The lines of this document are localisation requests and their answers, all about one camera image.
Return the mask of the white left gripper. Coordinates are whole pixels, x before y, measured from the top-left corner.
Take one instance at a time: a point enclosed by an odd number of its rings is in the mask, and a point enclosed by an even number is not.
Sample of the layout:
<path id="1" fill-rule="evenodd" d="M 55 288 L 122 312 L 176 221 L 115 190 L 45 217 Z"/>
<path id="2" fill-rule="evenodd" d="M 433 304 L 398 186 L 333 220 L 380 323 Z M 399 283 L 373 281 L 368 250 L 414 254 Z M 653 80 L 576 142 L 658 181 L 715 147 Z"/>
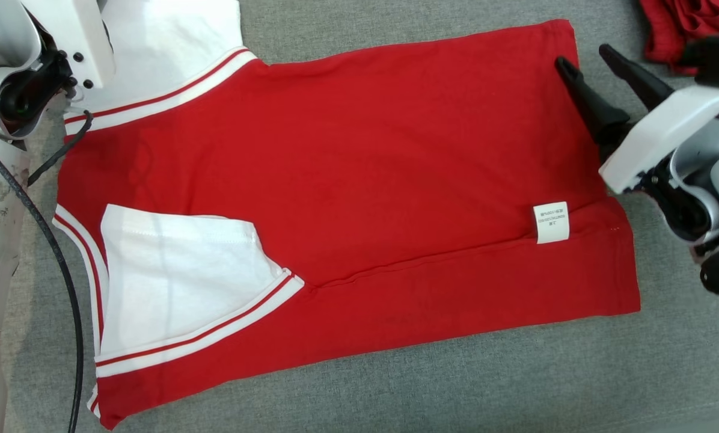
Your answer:
<path id="1" fill-rule="evenodd" d="M 98 1 L 22 1 L 24 8 L 66 54 L 73 77 L 85 88 L 102 88 L 117 66 Z"/>

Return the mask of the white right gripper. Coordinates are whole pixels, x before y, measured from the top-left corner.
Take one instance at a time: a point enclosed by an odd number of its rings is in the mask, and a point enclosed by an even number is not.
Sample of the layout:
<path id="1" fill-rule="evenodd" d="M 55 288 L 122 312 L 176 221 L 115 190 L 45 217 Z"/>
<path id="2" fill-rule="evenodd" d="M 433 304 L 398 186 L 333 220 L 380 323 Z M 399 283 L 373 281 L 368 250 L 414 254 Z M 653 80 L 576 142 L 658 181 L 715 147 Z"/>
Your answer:
<path id="1" fill-rule="evenodd" d="M 557 57 L 555 69 L 598 146 L 599 174 L 619 194 L 648 195 L 679 239 L 719 243 L 719 88 L 675 91 L 609 44 L 599 55 L 650 111 L 632 127 L 574 63 Z"/>

